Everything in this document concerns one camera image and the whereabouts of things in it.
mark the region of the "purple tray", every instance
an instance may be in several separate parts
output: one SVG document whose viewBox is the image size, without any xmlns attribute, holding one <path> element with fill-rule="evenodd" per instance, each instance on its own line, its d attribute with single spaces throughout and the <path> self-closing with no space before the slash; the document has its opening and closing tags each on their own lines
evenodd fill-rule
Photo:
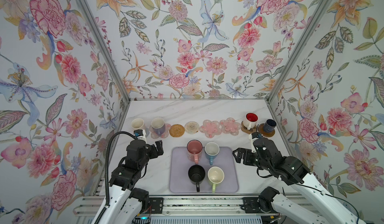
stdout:
<svg viewBox="0 0 384 224">
<path fill-rule="evenodd" d="M 209 160 L 202 154 L 199 160 L 205 170 L 205 178 L 200 184 L 200 192 L 196 192 L 196 185 L 194 185 L 188 178 L 188 170 L 195 163 L 187 158 L 186 147 L 175 147 L 172 150 L 171 164 L 170 164 L 170 178 L 169 190 L 172 193 L 178 194 L 204 194 L 212 193 L 212 186 L 208 183 L 208 170 L 213 166 L 218 166 L 224 171 L 224 180 L 216 187 L 216 192 L 213 194 L 221 193 L 236 193 L 239 190 L 237 182 L 237 174 L 235 163 L 233 160 L 232 149 L 228 146 L 221 146 L 218 156 L 214 159 L 214 164 L 209 165 Z"/>
</svg>

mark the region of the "floral wallpaper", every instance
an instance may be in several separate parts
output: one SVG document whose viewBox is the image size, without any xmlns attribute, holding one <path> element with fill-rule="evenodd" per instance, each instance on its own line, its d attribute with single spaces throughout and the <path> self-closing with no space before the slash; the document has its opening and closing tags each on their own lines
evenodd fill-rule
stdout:
<svg viewBox="0 0 384 224">
<path fill-rule="evenodd" d="M 125 102 L 75 0 L 0 0 L 0 26 L 0 222 L 75 223 Z"/>
<path fill-rule="evenodd" d="M 374 223 L 384 221 L 382 6 L 332 0 L 272 101 L 292 152 Z"/>
<path fill-rule="evenodd" d="M 200 99 L 266 97 L 320 0 L 87 1 L 131 97 Z"/>
</svg>

